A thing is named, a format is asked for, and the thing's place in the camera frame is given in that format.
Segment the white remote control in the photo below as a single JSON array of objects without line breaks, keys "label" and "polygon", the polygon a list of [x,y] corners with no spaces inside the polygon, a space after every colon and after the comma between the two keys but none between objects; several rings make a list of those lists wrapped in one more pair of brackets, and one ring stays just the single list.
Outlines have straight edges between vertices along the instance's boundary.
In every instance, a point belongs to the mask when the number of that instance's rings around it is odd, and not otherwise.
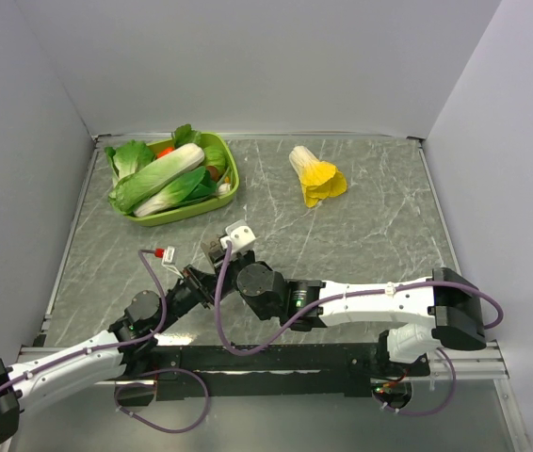
[{"label": "white remote control", "polygon": [[219,272],[226,251],[222,248],[219,238],[201,242],[201,249],[215,273]]}]

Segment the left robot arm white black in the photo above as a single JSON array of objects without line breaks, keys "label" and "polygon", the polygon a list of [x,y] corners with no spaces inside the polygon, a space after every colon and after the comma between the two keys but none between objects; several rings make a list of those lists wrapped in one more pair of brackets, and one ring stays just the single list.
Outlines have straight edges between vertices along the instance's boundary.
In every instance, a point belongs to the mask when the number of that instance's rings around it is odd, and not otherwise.
[{"label": "left robot arm white black", "polygon": [[88,340],[35,361],[11,366],[0,360],[0,444],[11,439],[25,416],[111,379],[129,386],[166,373],[183,373],[173,363],[160,366],[157,336],[198,304],[223,299],[234,284],[223,273],[189,266],[170,289],[158,285],[140,292],[106,330]]}]

